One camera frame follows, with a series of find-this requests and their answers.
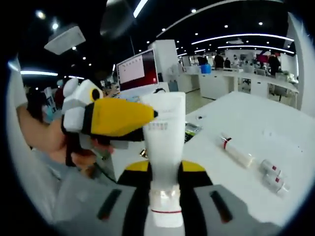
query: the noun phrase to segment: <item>white bottle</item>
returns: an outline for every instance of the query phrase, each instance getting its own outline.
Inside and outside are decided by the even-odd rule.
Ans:
[[[255,158],[248,153],[241,145],[239,145],[233,138],[222,134],[222,147],[230,156],[245,168],[249,168],[255,161]]]
[[[265,174],[262,181],[270,191],[279,196],[284,196],[290,190],[290,186],[284,179],[275,175]]]
[[[149,193],[155,224],[174,228],[183,224],[179,204],[178,170],[185,142],[185,93],[154,93],[140,97],[158,112],[158,117],[143,127],[148,159],[152,168]]]
[[[265,172],[264,174],[274,175],[278,177],[283,177],[283,172],[275,165],[273,165],[269,160],[265,159],[260,164],[260,169]]]

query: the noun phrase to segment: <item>white pillar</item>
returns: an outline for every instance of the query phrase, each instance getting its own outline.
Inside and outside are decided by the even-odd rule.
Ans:
[[[299,95],[297,109],[315,118],[315,51],[303,23],[289,13],[288,37],[294,39],[298,58]]]
[[[156,57],[157,73],[161,73],[164,82],[173,79],[172,70],[178,67],[176,45],[173,39],[157,40],[148,46],[153,48]]]

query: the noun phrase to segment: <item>blue bin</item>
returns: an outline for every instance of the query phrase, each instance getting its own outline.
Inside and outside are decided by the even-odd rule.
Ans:
[[[211,66],[209,64],[201,65],[201,74],[211,74]]]

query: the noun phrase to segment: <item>ceiling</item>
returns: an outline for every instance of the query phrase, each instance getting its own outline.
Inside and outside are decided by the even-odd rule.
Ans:
[[[122,18],[124,14],[132,14],[140,2],[140,0],[117,1],[123,1],[127,6],[127,11],[117,13],[121,14]],[[146,50],[147,41],[153,42],[156,39],[179,41],[176,43],[179,48],[178,54],[184,53],[186,50],[189,55],[193,55],[197,47],[214,52],[218,46],[226,46],[226,41],[236,38],[217,39],[192,45],[198,40],[239,33],[267,33],[286,36],[288,28],[285,4],[262,0],[238,1],[195,13],[157,38],[157,35],[162,32],[162,28],[168,28],[177,20],[191,14],[192,9],[199,10],[220,1],[148,0],[137,18],[127,18],[128,26],[120,37],[106,39],[101,36],[100,28],[104,13],[110,13],[110,8],[106,9],[107,2],[110,4],[116,0],[98,1],[93,4],[76,2],[71,6],[60,4],[36,6],[33,9],[29,27],[23,36],[23,44],[19,52],[21,67],[22,70],[56,72],[59,76],[27,76],[25,77],[26,83],[31,86],[46,87],[55,85],[56,80],[63,78],[64,75],[84,78],[105,77],[111,72],[113,64],[131,57],[133,50],[136,54],[139,50]],[[44,20],[37,18],[36,10],[42,10],[46,18]],[[118,22],[118,25],[115,26],[117,19],[120,19],[120,16],[113,19],[114,28],[119,28],[119,24],[121,24]],[[75,51],[70,49],[59,56],[45,50],[44,45],[48,42],[49,36],[53,34],[53,22],[58,22],[60,27],[76,23],[86,42],[78,45]],[[248,40],[248,44],[251,45],[277,48],[284,46],[284,40],[277,38],[247,36],[241,37],[241,39],[244,43]],[[294,44],[291,45],[290,50],[295,52]]]

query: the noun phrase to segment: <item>white table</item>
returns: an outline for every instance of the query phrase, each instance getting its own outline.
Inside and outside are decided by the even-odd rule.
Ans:
[[[253,73],[216,70],[209,75],[199,74],[200,94],[203,97],[218,99],[231,91],[238,91],[239,78],[251,80],[251,94],[265,98],[268,98],[269,94],[268,84],[288,89],[294,93],[294,107],[297,107],[297,94],[299,91],[293,84]]]
[[[315,178],[315,119],[271,100],[232,92],[186,116],[203,130],[184,145],[184,160],[202,165],[213,184],[221,184],[248,206],[260,222],[283,226],[303,203]],[[265,188],[251,171],[237,165],[216,145],[225,132],[256,159],[267,158],[287,175],[290,192],[281,199]],[[113,154],[115,176],[125,167],[143,161],[143,143]]]
[[[174,78],[177,81],[178,91],[180,92],[191,92],[200,88],[198,75],[182,73],[174,75]]]

